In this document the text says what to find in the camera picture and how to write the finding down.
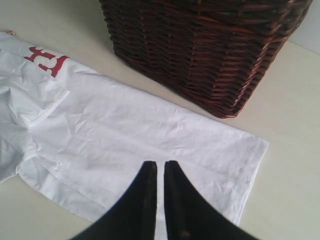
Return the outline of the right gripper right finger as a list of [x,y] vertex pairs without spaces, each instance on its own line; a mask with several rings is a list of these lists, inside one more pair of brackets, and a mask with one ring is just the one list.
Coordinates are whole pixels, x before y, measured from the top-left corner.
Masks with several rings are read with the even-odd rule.
[[213,208],[177,161],[164,165],[164,212],[169,240],[254,240]]

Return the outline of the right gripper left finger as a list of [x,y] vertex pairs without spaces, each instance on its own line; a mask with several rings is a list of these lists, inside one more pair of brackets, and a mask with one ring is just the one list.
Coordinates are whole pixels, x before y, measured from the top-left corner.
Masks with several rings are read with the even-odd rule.
[[145,161],[121,198],[74,240],[153,240],[157,213],[157,164]]

